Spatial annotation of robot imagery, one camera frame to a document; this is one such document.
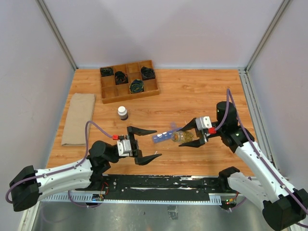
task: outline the wooden tabletop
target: wooden tabletop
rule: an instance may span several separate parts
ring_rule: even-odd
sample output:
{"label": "wooden tabletop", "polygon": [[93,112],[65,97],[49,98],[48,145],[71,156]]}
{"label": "wooden tabletop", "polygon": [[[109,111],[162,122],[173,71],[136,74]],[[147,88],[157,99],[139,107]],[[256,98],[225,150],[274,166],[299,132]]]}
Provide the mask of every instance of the wooden tabletop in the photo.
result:
{"label": "wooden tabletop", "polygon": [[[216,104],[226,100],[226,90],[230,88],[244,126],[255,136],[237,70],[156,70],[155,72],[160,95],[103,104],[100,71],[77,70],[47,167],[77,161],[85,154],[85,147],[61,146],[66,114],[74,93],[96,94],[93,121],[111,135],[122,135],[127,133],[127,126],[157,130],[161,133],[171,130],[171,122],[183,127],[185,122],[188,123],[194,117],[200,116],[210,116],[211,120],[215,121]],[[128,120],[119,119],[117,115],[119,106],[127,108]],[[120,159],[118,163],[111,164],[111,169],[106,173],[217,176],[221,170],[235,166],[245,175],[253,176],[248,166],[222,143],[220,137],[210,139],[200,148],[178,147],[178,144],[171,140],[154,144],[152,134],[136,138],[144,156],[154,154],[156,151],[163,155],[145,166],[135,165],[134,159],[130,157]],[[90,147],[97,140],[116,144],[116,141],[91,126]]]}

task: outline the robotic arm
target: robotic arm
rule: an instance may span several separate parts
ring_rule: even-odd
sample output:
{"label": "robotic arm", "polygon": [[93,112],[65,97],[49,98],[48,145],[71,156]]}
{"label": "robotic arm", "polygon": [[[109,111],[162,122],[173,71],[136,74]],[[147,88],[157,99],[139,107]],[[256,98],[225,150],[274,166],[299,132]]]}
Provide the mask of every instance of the robotic arm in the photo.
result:
{"label": "robotic arm", "polygon": [[113,139],[117,140],[116,145],[96,141],[89,149],[86,160],[81,159],[71,164],[48,169],[34,170],[33,166],[25,167],[10,183],[12,187],[20,181],[32,178],[11,190],[14,211],[28,209],[55,193],[91,187],[92,184],[101,181],[102,173],[111,167],[109,162],[117,163],[120,158],[130,156],[135,158],[135,164],[146,165],[161,156],[161,154],[142,156],[134,136],[152,134],[156,132],[155,130],[130,126],[127,127],[127,132],[126,136],[113,136]]}
{"label": "robotic arm", "polygon": [[243,127],[235,106],[229,103],[228,108],[227,102],[219,102],[217,120],[211,123],[208,116],[194,118],[181,130],[194,128],[199,139],[179,146],[196,148],[206,144],[210,138],[220,136],[222,142],[245,161],[263,186],[249,180],[237,168],[230,167],[219,173],[221,188],[225,192],[236,190],[243,194],[262,211],[264,219],[275,231],[303,220],[306,217],[303,207],[306,210],[308,207],[308,193],[304,189],[297,190],[266,158],[254,137]]}

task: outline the wooden box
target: wooden box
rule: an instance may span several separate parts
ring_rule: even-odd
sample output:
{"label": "wooden box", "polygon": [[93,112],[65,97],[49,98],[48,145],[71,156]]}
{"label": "wooden box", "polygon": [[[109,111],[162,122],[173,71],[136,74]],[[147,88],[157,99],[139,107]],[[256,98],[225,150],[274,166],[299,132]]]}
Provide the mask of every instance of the wooden box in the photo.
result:
{"label": "wooden box", "polygon": [[116,85],[115,76],[101,76],[102,101],[103,103],[114,103],[124,100],[132,100],[159,94],[157,76],[154,79],[144,80],[144,92],[130,93],[129,86],[135,79],[142,80],[141,68],[148,67],[153,69],[152,60],[141,62],[107,66],[113,69],[113,74],[122,71],[128,76],[128,83]]}

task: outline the folded towel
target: folded towel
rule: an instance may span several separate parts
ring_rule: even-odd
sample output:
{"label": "folded towel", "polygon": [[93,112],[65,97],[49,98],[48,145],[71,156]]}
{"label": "folded towel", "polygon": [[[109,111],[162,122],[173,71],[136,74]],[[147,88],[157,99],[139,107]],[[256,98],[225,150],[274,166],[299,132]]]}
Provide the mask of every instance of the folded towel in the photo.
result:
{"label": "folded towel", "polygon": [[95,94],[75,93],[69,104],[61,145],[63,146],[85,146],[85,125],[92,120]]}

